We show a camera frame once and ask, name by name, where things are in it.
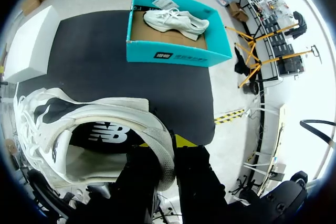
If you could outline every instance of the tag on shoe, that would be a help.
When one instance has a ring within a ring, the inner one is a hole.
[[[154,0],[152,4],[162,10],[168,10],[171,8],[179,8],[179,6],[172,0]]]

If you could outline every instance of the white sneaker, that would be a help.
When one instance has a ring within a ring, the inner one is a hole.
[[[177,8],[149,10],[143,15],[143,19],[155,30],[165,32],[175,29],[192,40],[197,40],[209,26],[208,20],[196,18],[188,11],[180,12]]]
[[[158,189],[166,190],[174,181],[172,139],[149,112],[147,99],[77,102],[58,88],[39,89],[18,99],[16,90],[14,112],[27,160],[54,188],[116,181],[127,148],[142,140],[161,165]]]

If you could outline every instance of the teal shoe box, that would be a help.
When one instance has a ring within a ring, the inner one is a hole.
[[[209,20],[209,27],[197,41],[178,31],[161,33],[143,21],[148,9],[155,9],[156,0],[133,0],[127,31],[127,61],[183,64],[211,67],[232,58],[224,25],[217,10],[195,0],[172,0],[180,11]]]

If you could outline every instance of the white foam block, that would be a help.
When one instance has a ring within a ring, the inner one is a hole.
[[[49,6],[20,27],[7,56],[6,81],[17,83],[47,73],[51,46],[59,23],[56,10]]]

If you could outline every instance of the yellow tripod stand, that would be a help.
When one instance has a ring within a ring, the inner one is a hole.
[[[250,71],[250,74],[247,76],[247,78],[238,86],[239,88],[241,88],[257,71],[259,71],[260,69],[261,69],[261,66],[263,65],[263,64],[267,64],[267,63],[271,63],[271,62],[276,62],[276,61],[278,61],[278,60],[285,60],[285,59],[289,59],[289,58],[292,58],[292,57],[296,57],[296,56],[299,56],[299,55],[303,55],[303,54],[307,54],[307,53],[309,53],[309,52],[312,52],[316,57],[320,57],[320,54],[319,54],[319,52],[318,52],[318,50],[317,50],[317,48],[316,48],[316,46],[312,46],[311,47],[311,50],[309,50],[309,51],[304,51],[304,52],[298,52],[298,53],[296,53],[296,54],[291,54],[291,55],[285,55],[285,56],[281,56],[281,57],[277,57],[277,58],[275,58],[275,59],[270,59],[270,60],[265,60],[265,61],[263,61],[263,62],[261,62],[259,59],[258,59],[258,57],[256,57],[256,56],[254,56],[253,55],[253,50],[255,49],[255,47],[256,47],[256,44],[257,44],[257,41],[259,41],[259,40],[262,40],[262,39],[265,39],[265,38],[268,38],[268,37],[270,37],[270,36],[273,36],[273,35],[275,35],[275,34],[277,34],[277,33],[280,33],[280,32],[282,32],[282,31],[284,31],[284,30],[287,30],[287,29],[290,29],[290,28],[293,28],[293,27],[295,27],[295,26],[298,26],[299,25],[299,23],[297,23],[297,24],[294,24],[294,25],[291,25],[291,26],[287,26],[287,27],[285,27],[285,28],[283,28],[283,29],[280,29],[280,30],[277,30],[277,31],[275,31],[275,32],[271,32],[271,33],[269,33],[269,34],[266,34],[266,35],[263,35],[263,36],[261,36],[261,37],[259,37],[259,38],[253,38],[253,37],[251,37],[251,36],[249,36],[249,35],[247,35],[247,34],[245,34],[245,33],[243,33],[243,32],[241,32],[241,31],[237,31],[236,29],[234,29],[234,28],[231,28],[231,27],[225,27],[225,28],[227,28],[227,29],[229,29],[229,30],[232,30],[232,31],[235,31],[236,33],[238,33],[242,38],[243,38],[243,40],[244,41],[246,41],[246,43],[247,43],[247,45],[249,46],[249,48],[250,48],[250,50],[248,50],[248,49],[246,49],[246,48],[244,48],[242,45],[240,45],[240,44],[238,44],[238,43],[235,43],[235,45],[236,46],[238,46],[239,48],[241,48],[243,51],[245,51],[246,53],[247,53],[247,59],[246,59],[246,62],[245,62],[245,64],[247,65],[248,64],[248,62],[249,62],[249,60],[250,60],[250,58],[251,57],[253,57],[255,60],[256,60],[256,63],[255,64],[252,64],[252,65],[250,65],[250,67],[251,67],[251,71]]]

